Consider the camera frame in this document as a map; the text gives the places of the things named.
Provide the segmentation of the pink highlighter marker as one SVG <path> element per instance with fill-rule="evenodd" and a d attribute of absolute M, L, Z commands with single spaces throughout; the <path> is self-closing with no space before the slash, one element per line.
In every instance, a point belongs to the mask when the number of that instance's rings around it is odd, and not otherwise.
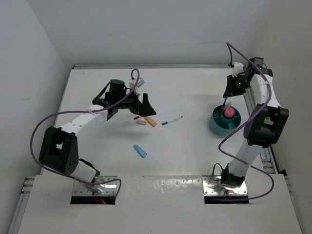
<path fill-rule="evenodd" d="M 227 119 L 231 119 L 235 115 L 235 109 L 233 107 L 228 107 L 224 110 L 223 115 Z"/>

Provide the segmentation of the green capped white marker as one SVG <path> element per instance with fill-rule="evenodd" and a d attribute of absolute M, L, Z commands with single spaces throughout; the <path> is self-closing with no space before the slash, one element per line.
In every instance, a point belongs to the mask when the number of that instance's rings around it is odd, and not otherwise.
<path fill-rule="evenodd" d="M 172 123 L 172 122 L 177 121 L 177 120 L 182 119 L 182 118 L 183 118 L 183 116 L 178 116 L 178 117 L 175 117 L 173 119 L 170 119 L 170 120 L 163 122 L 161 125 L 164 126 L 164 125 L 167 125 L 169 123 Z"/>

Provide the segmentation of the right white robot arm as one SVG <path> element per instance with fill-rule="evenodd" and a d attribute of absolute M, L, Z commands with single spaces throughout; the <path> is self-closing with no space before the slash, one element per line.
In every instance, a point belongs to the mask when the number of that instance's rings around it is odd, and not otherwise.
<path fill-rule="evenodd" d="M 221 183 L 227 187 L 240 187 L 247 170 L 264 149 L 275 144 L 289 117 L 273 90 L 273 72 L 264 65 L 264 59 L 253 57 L 247 67 L 235 62 L 232 74 L 227 77 L 224 98 L 242 95 L 251 89 L 255 107 L 244 125 L 244 141 L 235 158 L 221 173 Z"/>

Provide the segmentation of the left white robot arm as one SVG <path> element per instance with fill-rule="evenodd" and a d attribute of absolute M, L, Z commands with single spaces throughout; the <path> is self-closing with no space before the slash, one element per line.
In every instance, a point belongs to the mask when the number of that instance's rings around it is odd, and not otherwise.
<path fill-rule="evenodd" d="M 49 127 L 45 131 L 39 163 L 85 184 L 98 183 L 99 171 L 78 156 L 78 141 L 120 109 L 128 109 L 140 117 L 154 116 L 156 112 L 148 101 L 147 93 L 139 100 L 137 90 L 143 84 L 142 78 L 132 79 L 128 87 L 122 80 L 110 80 L 93 99 L 88 111 L 58 128 Z"/>

